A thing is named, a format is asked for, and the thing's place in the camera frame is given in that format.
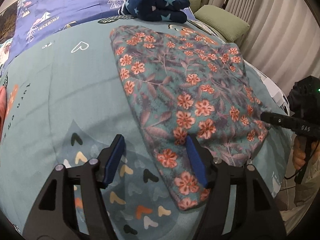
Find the person's right hand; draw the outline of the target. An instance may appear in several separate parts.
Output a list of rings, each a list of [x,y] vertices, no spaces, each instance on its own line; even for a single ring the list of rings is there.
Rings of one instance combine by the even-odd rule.
[[[302,137],[296,136],[293,144],[293,157],[292,162],[296,170],[300,170],[306,163],[306,153],[303,151],[300,140]],[[310,163],[315,164],[319,159],[319,142],[311,144],[311,152],[313,152]]]

